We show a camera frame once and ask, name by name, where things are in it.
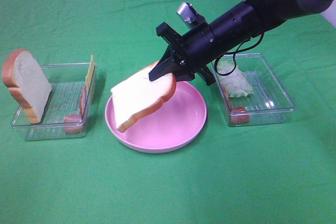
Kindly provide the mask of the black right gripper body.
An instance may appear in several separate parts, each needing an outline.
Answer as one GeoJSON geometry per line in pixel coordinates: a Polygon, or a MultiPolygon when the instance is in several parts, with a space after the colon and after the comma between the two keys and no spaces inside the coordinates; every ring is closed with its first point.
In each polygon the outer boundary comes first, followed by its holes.
{"type": "Polygon", "coordinates": [[[215,82],[214,75],[208,69],[214,56],[212,50],[216,39],[210,26],[204,22],[184,35],[180,35],[166,22],[156,28],[156,34],[162,37],[174,50],[175,70],[187,69],[198,74],[210,86],[215,82]]]}

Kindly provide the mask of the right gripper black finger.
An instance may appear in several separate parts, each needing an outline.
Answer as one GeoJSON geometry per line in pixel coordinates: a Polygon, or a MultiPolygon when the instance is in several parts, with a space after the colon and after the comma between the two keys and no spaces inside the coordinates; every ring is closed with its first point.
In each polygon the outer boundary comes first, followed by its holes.
{"type": "Polygon", "coordinates": [[[187,69],[175,70],[172,73],[176,81],[192,81],[195,79],[195,73],[187,69]]]}
{"type": "Polygon", "coordinates": [[[155,67],[149,72],[149,80],[155,81],[158,78],[172,73],[175,68],[174,50],[171,46],[168,46],[164,52],[162,58],[155,65],[155,67]]]}

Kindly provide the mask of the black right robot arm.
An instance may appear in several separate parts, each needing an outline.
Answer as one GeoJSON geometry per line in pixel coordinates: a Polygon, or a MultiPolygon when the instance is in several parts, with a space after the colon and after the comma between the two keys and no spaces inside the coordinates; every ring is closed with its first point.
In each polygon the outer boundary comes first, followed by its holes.
{"type": "Polygon", "coordinates": [[[207,65],[235,46],[274,29],[285,21],[324,12],[334,0],[242,0],[208,23],[190,3],[182,3],[178,15],[189,27],[183,35],[167,23],[156,29],[168,47],[150,71],[154,81],[174,74],[177,81],[190,81],[200,75],[207,85],[215,82],[207,65]]]}

